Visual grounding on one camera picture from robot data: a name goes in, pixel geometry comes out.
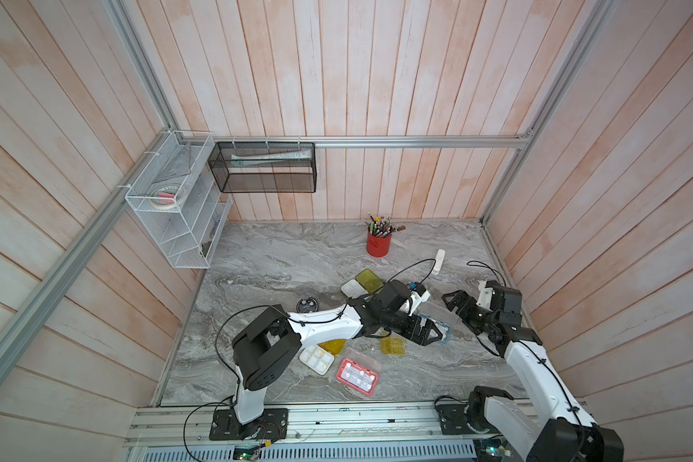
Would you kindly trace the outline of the blue pillbox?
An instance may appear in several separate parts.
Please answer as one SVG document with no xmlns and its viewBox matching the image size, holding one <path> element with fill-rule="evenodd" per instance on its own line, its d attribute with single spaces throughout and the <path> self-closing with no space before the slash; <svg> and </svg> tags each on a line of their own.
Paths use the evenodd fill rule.
<svg viewBox="0 0 693 462">
<path fill-rule="evenodd" d="M 441 308 L 434 303 L 425 303 L 419 308 L 421 317 L 433 321 L 441 331 L 443 338 L 439 341 L 440 345 L 448 344 L 454 336 L 454 322 L 456 316 L 446 308 Z"/>
</svg>

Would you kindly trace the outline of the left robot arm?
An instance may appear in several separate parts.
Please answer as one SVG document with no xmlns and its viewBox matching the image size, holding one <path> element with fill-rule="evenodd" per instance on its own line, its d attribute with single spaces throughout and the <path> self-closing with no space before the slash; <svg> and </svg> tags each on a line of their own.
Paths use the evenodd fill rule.
<svg viewBox="0 0 693 462">
<path fill-rule="evenodd" d="M 371 337 L 380 329 L 420 346 L 444 338 L 434 321 L 418 315 L 429 299 L 424 285 L 392 280 L 373 294 L 350 298 L 343 305 L 314 313 L 288 313 L 267 307 L 231 342 L 238 390 L 234 411 L 249 424 L 264 413 L 267 388 L 305 348 L 335 340 Z"/>
</svg>

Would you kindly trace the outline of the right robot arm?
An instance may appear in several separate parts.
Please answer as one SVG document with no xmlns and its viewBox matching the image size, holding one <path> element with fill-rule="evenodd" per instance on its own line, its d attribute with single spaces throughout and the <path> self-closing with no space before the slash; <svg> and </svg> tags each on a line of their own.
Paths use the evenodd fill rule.
<svg viewBox="0 0 693 462">
<path fill-rule="evenodd" d="M 529 419 L 501 389 L 477 386 L 465 421 L 477 433 L 496 434 L 525 461 L 622 461 L 624 443 L 601 427 L 577 401 L 548 358 L 537 333 L 522 325 L 522 294 L 496 281 L 483 281 L 479 296 L 464 291 L 442 296 L 448 310 L 475 335 L 485 334 L 489 352 L 500 356 L 521 380 L 537 419 Z"/>
</svg>

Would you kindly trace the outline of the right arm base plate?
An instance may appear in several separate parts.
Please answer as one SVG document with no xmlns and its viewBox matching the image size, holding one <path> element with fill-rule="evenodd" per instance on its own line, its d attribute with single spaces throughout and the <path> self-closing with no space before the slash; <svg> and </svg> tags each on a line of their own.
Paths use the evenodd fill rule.
<svg viewBox="0 0 693 462">
<path fill-rule="evenodd" d="M 470 418 L 470 406 L 459 402 L 440 402 L 434 406 L 445 436 L 498 435 L 500 431 L 481 418 Z"/>
</svg>

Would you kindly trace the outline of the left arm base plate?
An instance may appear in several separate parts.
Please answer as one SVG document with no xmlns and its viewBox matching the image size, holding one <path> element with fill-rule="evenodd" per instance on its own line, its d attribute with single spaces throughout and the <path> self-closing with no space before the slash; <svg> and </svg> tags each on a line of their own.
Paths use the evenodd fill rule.
<svg viewBox="0 0 693 462">
<path fill-rule="evenodd" d="M 276 442 L 287 435 L 289 410 L 266 408 L 250 423 L 240 423 L 231 409 L 218 409 L 213 414 L 209 433 L 211 441 L 262 440 Z"/>
</svg>

